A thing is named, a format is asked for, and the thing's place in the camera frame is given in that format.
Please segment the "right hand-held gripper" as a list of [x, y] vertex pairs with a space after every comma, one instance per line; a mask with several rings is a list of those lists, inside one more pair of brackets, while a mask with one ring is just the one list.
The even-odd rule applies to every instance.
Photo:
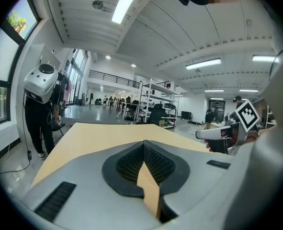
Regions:
[[224, 126], [198, 130], [195, 137], [212, 140], [212, 152], [236, 155], [243, 144], [255, 141], [260, 136], [257, 127], [259, 119], [253, 104], [246, 100], [228, 115]]

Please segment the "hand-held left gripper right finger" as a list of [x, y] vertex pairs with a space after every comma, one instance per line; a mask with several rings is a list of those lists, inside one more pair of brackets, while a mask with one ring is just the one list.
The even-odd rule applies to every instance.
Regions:
[[222, 177], [234, 158], [145, 140], [146, 166], [163, 174], [158, 181], [163, 221], [155, 229], [222, 230], [230, 195]]

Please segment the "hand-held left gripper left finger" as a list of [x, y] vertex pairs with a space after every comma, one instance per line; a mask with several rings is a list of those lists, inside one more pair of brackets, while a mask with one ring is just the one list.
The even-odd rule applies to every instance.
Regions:
[[23, 204], [40, 229], [153, 230], [161, 222], [137, 185], [143, 143], [79, 156], [34, 185]]

